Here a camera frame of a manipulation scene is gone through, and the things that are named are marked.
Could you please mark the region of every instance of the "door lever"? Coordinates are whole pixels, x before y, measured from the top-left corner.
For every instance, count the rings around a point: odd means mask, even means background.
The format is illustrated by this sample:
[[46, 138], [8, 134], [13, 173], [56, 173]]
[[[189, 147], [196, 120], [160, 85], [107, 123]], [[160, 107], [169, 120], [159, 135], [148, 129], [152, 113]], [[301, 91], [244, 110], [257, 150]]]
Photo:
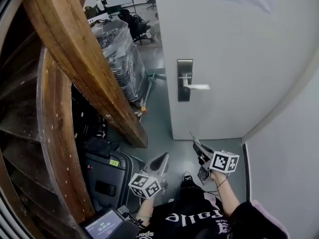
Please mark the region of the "door lever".
[[191, 79], [191, 76], [188, 74], [183, 74], [179, 79], [183, 79], [183, 87], [189, 88], [190, 90], [210, 90], [210, 86], [208, 84], [188, 84], [188, 79]]

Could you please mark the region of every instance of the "person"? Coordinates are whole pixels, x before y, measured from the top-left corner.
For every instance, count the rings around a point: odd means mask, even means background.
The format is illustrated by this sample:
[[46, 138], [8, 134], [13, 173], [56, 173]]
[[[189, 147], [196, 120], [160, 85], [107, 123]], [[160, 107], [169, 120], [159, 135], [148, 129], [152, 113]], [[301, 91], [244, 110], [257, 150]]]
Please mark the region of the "person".
[[154, 40], [157, 40], [161, 43], [161, 35], [160, 35], [160, 21], [159, 21], [159, 14], [155, 13], [155, 18], [157, 21], [153, 26], [151, 26], [150, 33]]
[[145, 229], [138, 239], [287, 239], [288, 232], [257, 201], [240, 204], [225, 174], [212, 171], [221, 201], [183, 174], [173, 202], [153, 208], [144, 200], [136, 218]]

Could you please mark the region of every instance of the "screen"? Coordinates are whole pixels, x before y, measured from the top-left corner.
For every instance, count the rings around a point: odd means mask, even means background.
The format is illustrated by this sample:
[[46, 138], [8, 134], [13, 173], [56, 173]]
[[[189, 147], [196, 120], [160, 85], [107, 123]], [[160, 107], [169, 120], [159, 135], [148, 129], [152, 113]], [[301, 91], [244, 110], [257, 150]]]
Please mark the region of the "screen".
[[93, 239], [106, 239], [122, 221], [113, 210], [110, 210], [85, 229]]

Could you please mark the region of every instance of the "hand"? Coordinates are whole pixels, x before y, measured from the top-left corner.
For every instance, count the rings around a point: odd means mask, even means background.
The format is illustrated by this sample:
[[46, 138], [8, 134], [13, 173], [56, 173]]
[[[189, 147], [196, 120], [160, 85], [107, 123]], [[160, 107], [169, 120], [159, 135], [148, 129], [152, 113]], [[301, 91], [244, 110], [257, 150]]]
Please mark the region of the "hand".
[[226, 175], [224, 173], [218, 172], [216, 170], [210, 170], [210, 178], [216, 182], [217, 185], [226, 180]]

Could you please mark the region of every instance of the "black t-shirt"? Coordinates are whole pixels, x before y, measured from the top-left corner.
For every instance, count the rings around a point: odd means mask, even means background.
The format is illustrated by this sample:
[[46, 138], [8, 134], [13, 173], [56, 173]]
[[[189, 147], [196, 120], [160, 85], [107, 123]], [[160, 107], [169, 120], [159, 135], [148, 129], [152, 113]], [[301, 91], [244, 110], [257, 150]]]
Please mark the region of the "black t-shirt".
[[274, 225], [250, 202], [224, 216], [220, 200], [177, 200], [153, 210], [147, 229], [138, 239], [286, 239], [285, 229]]

